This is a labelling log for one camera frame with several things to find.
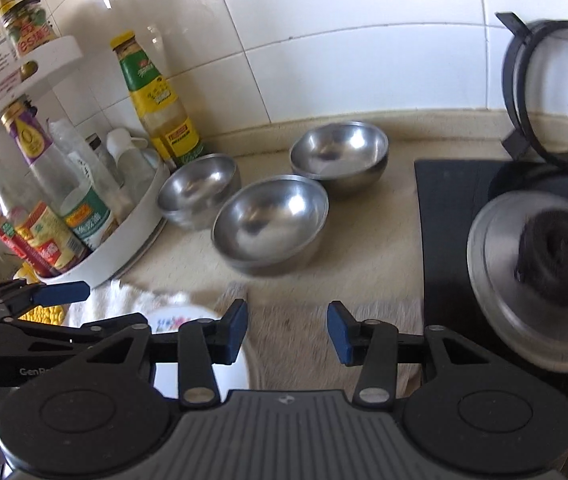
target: backsplash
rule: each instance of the backsplash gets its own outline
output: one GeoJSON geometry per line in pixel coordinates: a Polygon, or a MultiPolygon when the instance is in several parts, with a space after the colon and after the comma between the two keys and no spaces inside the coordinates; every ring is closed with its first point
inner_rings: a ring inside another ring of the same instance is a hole
{"type": "MultiPolygon", "coordinates": [[[[504,108],[511,35],[494,14],[568,19],[568,0],[42,1],[86,59],[36,105],[85,135],[116,126],[143,134],[109,47],[128,28],[210,137],[348,112],[504,108]]],[[[545,42],[535,65],[544,70],[529,109],[568,116],[568,39],[545,42]]],[[[15,158],[1,144],[0,155],[15,158]]]]}

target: pot lid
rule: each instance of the pot lid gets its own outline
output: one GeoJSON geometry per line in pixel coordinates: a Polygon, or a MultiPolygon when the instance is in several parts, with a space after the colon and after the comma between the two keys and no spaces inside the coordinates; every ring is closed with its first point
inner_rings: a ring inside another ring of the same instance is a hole
{"type": "Polygon", "coordinates": [[[500,338],[529,362],[568,373],[568,200],[505,193],[468,235],[468,275],[500,338]]]}

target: lid handle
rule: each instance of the lid handle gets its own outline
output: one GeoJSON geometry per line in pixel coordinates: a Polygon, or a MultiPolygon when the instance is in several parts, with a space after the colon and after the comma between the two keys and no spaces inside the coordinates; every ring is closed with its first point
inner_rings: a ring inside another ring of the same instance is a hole
{"type": "Polygon", "coordinates": [[[526,223],[516,271],[540,296],[568,306],[568,211],[544,211],[526,223]]]}

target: bowl rim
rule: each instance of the bowl rim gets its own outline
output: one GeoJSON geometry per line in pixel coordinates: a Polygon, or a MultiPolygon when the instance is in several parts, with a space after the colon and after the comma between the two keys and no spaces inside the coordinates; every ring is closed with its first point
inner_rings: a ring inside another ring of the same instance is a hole
{"type": "Polygon", "coordinates": [[[388,156],[388,136],[384,133],[384,130],[382,130],[378,126],[375,126],[374,124],[364,123],[362,121],[340,121],[340,122],[337,122],[337,123],[323,124],[322,126],[318,126],[317,128],[311,128],[310,130],[307,130],[306,132],[304,132],[304,134],[302,134],[302,136],[299,137],[299,139],[296,140],[293,143],[293,145],[290,147],[290,149],[288,150],[288,162],[290,163],[290,166],[293,169],[293,171],[295,171],[295,173],[297,173],[299,176],[304,176],[304,177],[311,179],[311,180],[319,180],[319,181],[325,181],[325,182],[330,181],[330,180],[339,180],[341,178],[347,178],[347,177],[350,177],[350,176],[358,175],[360,173],[364,173],[365,171],[368,171],[371,168],[374,168],[376,165],[378,165],[382,160],[384,160],[384,158],[386,156],[388,156]],[[375,162],[373,162],[372,164],[369,164],[368,166],[365,166],[365,167],[363,167],[359,170],[349,171],[348,173],[343,173],[343,174],[337,175],[337,176],[335,176],[335,175],[333,175],[333,176],[321,176],[320,174],[312,173],[310,171],[303,170],[299,166],[296,166],[295,163],[293,162],[293,151],[302,142],[302,140],[312,132],[316,132],[317,130],[322,130],[324,128],[335,127],[335,126],[366,126],[367,128],[371,128],[373,131],[376,132],[376,134],[381,135],[381,137],[383,139],[382,142],[384,142],[384,153],[381,156],[379,156],[378,158],[376,158],[375,162]]]}
{"type": "Polygon", "coordinates": [[[257,180],[256,182],[253,182],[253,183],[249,184],[248,186],[243,187],[242,189],[240,189],[236,193],[234,193],[224,203],[224,205],[220,208],[218,214],[215,217],[215,221],[213,222],[213,227],[210,229],[210,240],[211,240],[211,243],[213,244],[213,247],[215,248],[215,250],[226,261],[230,262],[231,265],[238,264],[238,265],[240,265],[244,268],[247,268],[247,267],[265,267],[265,266],[270,266],[270,265],[282,263],[282,262],[288,260],[289,258],[295,256],[296,254],[301,253],[302,250],[304,250],[307,246],[309,246],[317,238],[317,236],[320,234],[320,232],[324,228],[324,225],[326,224],[326,218],[328,217],[329,206],[330,206],[330,204],[329,204],[329,200],[328,200],[328,193],[326,192],[324,187],[321,186],[321,184],[319,184],[318,182],[316,182],[312,178],[307,178],[305,176],[296,175],[296,174],[281,174],[281,175],[270,176],[270,177],[267,177],[267,178],[263,178],[261,180],[257,180]],[[268,184],[269,182],[276,182],[276,181],[280,181],[280,180],[296,180],[297,182],[303,182],[304,184],[308,184],[309,186],[315,187],[315,189],[320,191],[320,195],[324,199],[324,203],[326,204],[326,206],[324,207],[324,211],[322,213],[322,218],[320,219],[320,223],[317,226],[317,228],[313,231],[311,236],[309,236],[308,240],[304,241],[304,243],[302,243],[301,245],[299,245],[295,249],[288,250],[285,253],[280,254],[277,257],[264,258],[264,259],[261,259],[259,261],[257,261],[257,260],[243,260],[243,259],[234,258],[232,256],[229,256],[225,251],[222,251],[221,248],[216,243],[216,238],[215,238],[215,230],[216,230],[216,227],[218,226],[218,220],[221,217],[222,213],[227,208],[231,207],[232,202],[234,201],[234,199],[238,195],[240,195],[240,193],[243,193],[246,190],[251,189],[253,187],[262,186],[263,184],[268,184]]]}
{"type": "Polygon", "coordinates": [[[157,193],[157,199],[155,200],[155,205],[157,205],[157,208],[161,211],[162,214],[169,214],[169,215],[175,215],[175,214],[181,214],[181,215],[186,215],[186,216],[192,216],[193,214],[196,214],[197,211],[195,210],[194,207],[190,207],[190,208],[177,208],[177,209],[165,209],[160,205],[160,195],[162,194],[162,192],[164,191],[165,188],[168,187],[168,183],[174,179],[175,175],[179,174],[184,168],[188,167],[189,164],[193,164],[193,163],[199,163],[199,161],[202,160],[210,160],[212,158],[225,158],[226,160],[229,160],[232,164],[233,164],[233,173],[231,173],[230,178],[228,179],[227,183],[224,184],[224,187],[219,190],[218,192],[207,196],[206,198],[212,198],[217,196],[218,194],[223,193],[225,190],[228,189],[228,186],[230,184],[233,183],[233,180],[235,178],[235,175],[237,175],[239,168],[237,166],[237,161],[230,155],[227,155],[225,153],[210,153],[209,155],[204,155],[204,156],[199,156],[198,158],[196,158],[195,160],[192,160],[190,162],[187,162],[186,164],[184,164],[182,167],[178,168],[177,170],[175,170],[175,172],[169,176],[166,179],[166,182],[164,182],[164,184],[162,184],[162,187],[160,188],[160,191],[157,193]]]}

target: sauce bottle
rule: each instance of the sauce bottle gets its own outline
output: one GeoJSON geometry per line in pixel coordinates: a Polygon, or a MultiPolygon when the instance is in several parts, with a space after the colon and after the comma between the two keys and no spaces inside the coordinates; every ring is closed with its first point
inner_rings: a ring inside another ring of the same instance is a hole
{"type": "Polygon", "coordinates": [[[0,207],[18,234],[58,272],[75,267],[90,253],[42,200],[37,186],[18,186],[0,164],[0,207]]]}
{"type": "Polygon", "coordinates": [[[26,240],[22,238],[8,219],[2,214],[2,207],[0,206],[0,240],[5,245],[17,254],[21,259],[25,260],[35,270],[35,272],[42,278],[51,278],[58,276],[59,272],[42,258],[38,252],[33,249],[26,240]]]}
{"type": "Polygon", "coordinates": [[[139,46],[132,30],[113,38],[110,47],[142,126],[171,170],[205,155],[204,144],[182,102],[139,46]]]}
{"type": "Polygon", "coordinates": [[[2,122],[53,211],[90,249],[99,247],[119,223],[91,181],[53,144],[51,136],[20,100],[6,109],[2,122]]]}

